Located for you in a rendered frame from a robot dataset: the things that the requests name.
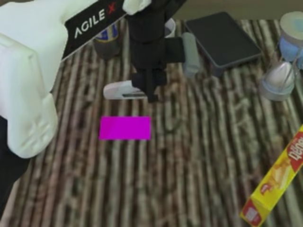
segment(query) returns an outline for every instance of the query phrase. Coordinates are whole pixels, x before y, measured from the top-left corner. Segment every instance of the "white cup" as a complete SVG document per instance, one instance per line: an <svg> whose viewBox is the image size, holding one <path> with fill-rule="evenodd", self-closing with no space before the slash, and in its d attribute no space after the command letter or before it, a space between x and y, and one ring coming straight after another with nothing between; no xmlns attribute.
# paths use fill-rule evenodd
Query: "white cup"
<svg viewBox="0 0 303 227"><path fill-rule="evenodd" d="M176 22L173 18L169 19L166 23L165 23L165 27L170 31L170 33L166 33L165 38L172 38L175 37L175 32L176 32Z"/></svg>

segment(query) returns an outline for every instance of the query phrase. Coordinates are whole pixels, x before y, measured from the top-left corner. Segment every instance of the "yellow box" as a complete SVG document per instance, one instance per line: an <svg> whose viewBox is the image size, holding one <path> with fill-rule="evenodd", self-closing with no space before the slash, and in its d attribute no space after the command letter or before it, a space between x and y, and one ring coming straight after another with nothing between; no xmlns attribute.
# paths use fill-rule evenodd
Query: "yellow box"
<svg viewBox="0 0 303 227"><path fill-rule="evenodd" d="M303 165L303 125L244 205L240 216L254 227L265 221Z"/></svg>

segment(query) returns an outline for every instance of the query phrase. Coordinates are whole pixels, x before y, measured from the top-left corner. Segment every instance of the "magenta rectangle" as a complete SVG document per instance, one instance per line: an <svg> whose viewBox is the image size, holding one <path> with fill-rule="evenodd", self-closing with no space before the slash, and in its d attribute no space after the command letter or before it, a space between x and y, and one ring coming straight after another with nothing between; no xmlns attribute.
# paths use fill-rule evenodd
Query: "magenta rectangle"
<svg viewBox="0 0 303 227"><path fill-rule="evenodd" d="M150 140L150 117L101 117L100 140Z"/></svg>

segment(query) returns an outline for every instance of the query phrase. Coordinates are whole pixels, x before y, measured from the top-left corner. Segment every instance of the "brown striped surface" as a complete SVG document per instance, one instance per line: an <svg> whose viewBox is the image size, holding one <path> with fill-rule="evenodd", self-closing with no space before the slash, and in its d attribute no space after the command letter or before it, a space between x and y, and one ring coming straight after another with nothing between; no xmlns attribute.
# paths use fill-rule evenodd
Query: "brown striped surface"
<svg viewBox="0 0 303 227"><path fill-rule="evenodd" d="M276 21L239 22L262 59L193 79L168 66L162 102L108 101L103 87L129 79L128 36L120 57L99 60L92 45L61 64L53 95L60 127L16 183L1 227L246 227L240 210L302 123L303 89L274 103L258 80L278 41ZM123 33L126 23L120 24ZM177 33L181 34L178 22ZM98 140L104 115L152 116L150 141ZM303 222L299 173L264 226Z"/></svg>

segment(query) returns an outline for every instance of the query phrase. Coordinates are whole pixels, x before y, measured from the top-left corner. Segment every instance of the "dark gray tray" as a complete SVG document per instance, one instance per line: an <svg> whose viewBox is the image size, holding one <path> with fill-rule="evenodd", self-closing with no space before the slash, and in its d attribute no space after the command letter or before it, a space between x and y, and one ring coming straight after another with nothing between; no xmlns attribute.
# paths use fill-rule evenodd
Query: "dark gray tray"
<svg viewBox="0 0 303 227"><path fill-rule="evenodd" d="M185 25L210 60L214 76L261 55L261 49L226 12L189 20Z"/></svg>

